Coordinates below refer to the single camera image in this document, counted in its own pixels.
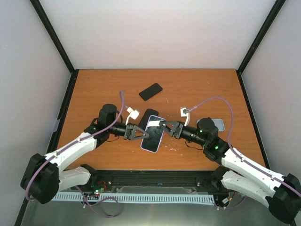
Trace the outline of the purple phone black screen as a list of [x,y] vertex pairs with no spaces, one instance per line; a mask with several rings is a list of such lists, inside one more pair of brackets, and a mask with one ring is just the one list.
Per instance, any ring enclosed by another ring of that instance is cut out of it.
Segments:
[[154,109],[150,109],[150,108],[146,109],[146,111],[145,111],[143,117],[141,118],[138,126],[141,129],[145,130],[146,126],[147,126],[147,123],[148,123],[148,120],[149,120],[149,117],[152,116],[152,115],[158,116],[159,113],[158,113],[158,111],[156,111]]

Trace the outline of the light blue phone case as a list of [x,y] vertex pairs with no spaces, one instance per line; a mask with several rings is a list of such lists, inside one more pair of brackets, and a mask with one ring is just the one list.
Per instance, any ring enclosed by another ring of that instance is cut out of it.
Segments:
[[208,132],[210,129],[213,129],[213,125],[218,129],[218,131],[225,131],[225,126],[222,119],[203,118],[197,120],[196,124],[197,129],[200,132]]

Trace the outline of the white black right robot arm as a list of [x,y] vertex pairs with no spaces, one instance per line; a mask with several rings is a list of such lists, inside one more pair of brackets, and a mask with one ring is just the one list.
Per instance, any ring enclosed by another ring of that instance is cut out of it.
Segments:
[[301,210],[301,183],[293,174],[276,173],[244,156],[218,136],[211,118],[203,118],[197,126],[175,122],[172,135],[203,147],[204,155],[220,165],[218,182],[224,188],[250,197],[265,207],[278,220],[292,224]]

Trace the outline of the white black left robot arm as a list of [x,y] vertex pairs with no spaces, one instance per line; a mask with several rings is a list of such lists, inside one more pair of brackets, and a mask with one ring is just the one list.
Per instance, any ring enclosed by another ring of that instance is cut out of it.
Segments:
[[163,118],[150,115],[146,126],[141,128],[118,120],[120,115],[115,105],[105,104],[99,116],[76,139],[46,155],[33,155],[20,184],[25,190],[26,199],[45,204],[58,192],[73,186],[83,185],[86,189],[94,189],[98,178],[93,168],[88,165],[72,170],[66,168],[79,157],[97,149],[111,134],[125,140],[140,139],[143,150],[155,153],[163,136],[163,129],[159,125]]

